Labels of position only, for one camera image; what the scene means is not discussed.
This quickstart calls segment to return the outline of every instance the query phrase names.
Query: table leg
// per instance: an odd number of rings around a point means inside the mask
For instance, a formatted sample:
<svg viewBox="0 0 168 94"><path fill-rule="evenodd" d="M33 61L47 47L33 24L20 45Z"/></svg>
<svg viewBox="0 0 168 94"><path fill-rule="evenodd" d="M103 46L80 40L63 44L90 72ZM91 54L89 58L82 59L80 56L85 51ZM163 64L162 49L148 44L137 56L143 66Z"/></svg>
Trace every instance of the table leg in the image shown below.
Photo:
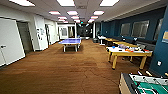
<svg viewBox="0 0 168 94"><path fill-rule="evenodd" d="M110 62L110 60L111 60L111 55L112 55L112 52L109 52L109 62Z"/></svg>
<svg viewBox="0 0 168 94"><path fill-rule="evenodd" d="M75 45L75 51L77 52L78 48L77 48L77 45Z"/></svg>
<svg viewBox="0 0 168 94"><path fill-rule="evenodd" d="M64 52L65 52L66 45L64 45Z"/></svg>
<svg viewBox="0 0 168 94"><path fill-rule="evenodd" d="M115 70L116 63L117 63L117 55L114 56L113 66L112 66L113 70Z"/></svg>
<svg viewBox="0 0 168 94"><path fill-rule="evenodd" d="M132 62L132 56L131 56L131 58L130 58L130 62Z"/></svg>
<svg viewBox="0 0 168 94"><path fill-rule="evenodd" d="M139 67L140 69L144 68L144 65L145 65L145 62L146 62L146 58L147 58L147 56L143 56L142 61L141 61L141 65Z"/></svg>

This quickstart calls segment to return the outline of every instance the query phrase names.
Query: door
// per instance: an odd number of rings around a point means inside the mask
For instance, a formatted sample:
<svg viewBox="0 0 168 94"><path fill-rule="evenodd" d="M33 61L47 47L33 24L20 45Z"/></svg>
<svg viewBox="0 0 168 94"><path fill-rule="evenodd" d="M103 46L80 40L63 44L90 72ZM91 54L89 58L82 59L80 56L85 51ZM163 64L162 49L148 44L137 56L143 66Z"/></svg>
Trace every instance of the door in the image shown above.
<svg viewBox="0 0 168 94"><path fill-rule="evenodd" d="M47 35L48 45L51 45L51 42L50 42L50 33L49 33L49 27L48 27L47 24L45 24L45 29L46 29L46 35Z"/></svg>
<svg viewBox="0 0 168 94"><path fill-rule="evenodd" d="M4 57L2 54L1 47L0 47L0 66L5 65L5 60L4 60Z"/></svg>
<svg viewBox="0 0 168 94"><path fill-rule="evenodd" d="M29 27L27 22L17 22L20 38L22 41L25 54L33 51L33 45L29 33Z"/></svg>
<svg viewBox="0 0 168 94"><path fill-rule="evenodd" d="M0 18L0 47L7 65L25 57L15 20Z"/></svg>
<svg viewBox="0 0 168 94"><path fill-rule="evenodd" d="M59 34L60 39L67 39L68 38L68 27L59 27Z"/></svg>

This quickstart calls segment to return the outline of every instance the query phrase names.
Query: ceiling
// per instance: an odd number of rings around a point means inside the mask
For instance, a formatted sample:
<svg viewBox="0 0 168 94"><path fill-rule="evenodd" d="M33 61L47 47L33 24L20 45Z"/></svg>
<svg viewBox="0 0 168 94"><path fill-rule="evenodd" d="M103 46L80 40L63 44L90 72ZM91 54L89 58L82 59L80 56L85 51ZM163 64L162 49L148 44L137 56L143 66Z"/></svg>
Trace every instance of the ceiling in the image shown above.
<svg viewBox="0 0 168 94"><path fill-rule="evenodd" d="M102 0L74 0L75 7L62 7L57 0L29 1L35 4L35 6L23 7L10 2L9 0L1 0L0 4L20 11L35 13L53 21L58 21L59 16L66 16L69 23L74 23L74 21L71 18L72 16L67 14L67 11L77 11L80 20L87 23L90 17L94 16L93 13L96 10L105 12L95 20L95 22L100 22L133 16L139 13L164 7L168 3L168 0L120 0L112 7L100 7L99 4ZM49 11L59 11L61 15L51 15L49 14Z"/></svg>

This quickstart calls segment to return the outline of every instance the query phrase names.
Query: ceiling light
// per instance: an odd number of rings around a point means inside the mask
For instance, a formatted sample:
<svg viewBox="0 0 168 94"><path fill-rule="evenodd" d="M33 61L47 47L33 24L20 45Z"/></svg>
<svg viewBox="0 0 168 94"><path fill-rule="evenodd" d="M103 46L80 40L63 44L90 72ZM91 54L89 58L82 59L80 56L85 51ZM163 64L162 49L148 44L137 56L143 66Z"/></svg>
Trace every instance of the ceiling light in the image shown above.
<svg viewBox="0 0 168 94"><path fill-rule="evenodd" d="M92 23L93 21L88 21L88 23Z"/></svg>
<svg viewBox="0 0 168 94"><path fill-rule="evenodd" d="M59 19L58 21L65 21L64 19Z"/></svg>
<svg viewBox="0 0 168 94"><path fill-rule="evenodd" d="M80 23L80 20L74 20L75 22L77 22L77 23Z"/></svg>
<svg viewBox="0 0 168 94"><path fill-rule="evenodd" d="M72 18L72 19L79 19L78 16L72 16L71 18Z"/></svg>
<svg viewBox="0 0 168 94"><path fill-rule="evenodd" d="M89 21L94 21L94 19L90 19Z"/></svg>
<svg viewBox="0 0 168 94"><path fill-rule="evenodd" d="M103 0L100 4L100 6L113 6L115 3L117 3L119 0Z"/></svg>
<svg viewBox="0 0 168 94"><path fill-rule="evenodd" d="M66 17L63 17L63 16L62 16L62 17L58 17L58 18L59 18L59 19L67 19Z"/></svg>
<svg viewBox="0 0 168 94"><path fill-rule="evenodd" d="M102 15L104 13L104 11L95 11L94 15Z"/></svg>
<svg viewBox="0 0 168 94"><path fill-rule="evenodd" d="M61 15L58 11L50 11L49 13L53 15Z"/></svg>
<svg viewBox="0 0 168 94"><path fill-rule="evenodd" d="M75 6L74 0L57 0L61 6Z"/></svg>
<svg viewBox="0 0 168 94"><path fill-rule="evenodd" d="M97 19L99 18L98 16L92 16L91 19Z"/></svg>
<svg viewBox="0 0 168 94"><path fill-rule="evenodd" d="M68 23L68 21L64 21L64 23Z"/></svg>
<svg viewBox="0 0 168 94"><path fill-rule="evenodd" d="M27 0L9 0L9 1L17 3L21 6L35 6L33 3L31 3Z"/></svg>
<svg viewBox="0 0 168 94"><path fill-rule="evenodd" d="M69 15L77 15L78 13L76 11L68 11L67 12Z"/></svg>

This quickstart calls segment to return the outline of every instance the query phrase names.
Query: game room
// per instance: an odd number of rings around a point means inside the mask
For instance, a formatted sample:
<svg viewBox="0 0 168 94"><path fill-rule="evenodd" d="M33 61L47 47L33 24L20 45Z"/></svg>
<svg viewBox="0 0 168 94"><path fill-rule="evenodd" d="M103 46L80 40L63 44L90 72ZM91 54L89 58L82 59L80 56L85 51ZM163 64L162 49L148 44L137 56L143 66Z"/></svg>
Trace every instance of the game room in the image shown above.
<svg viewBox="0 0 168 94"><path fill-rule="evenodd" d="M1 0L0 94L168 94L168 0Z"/></svg>

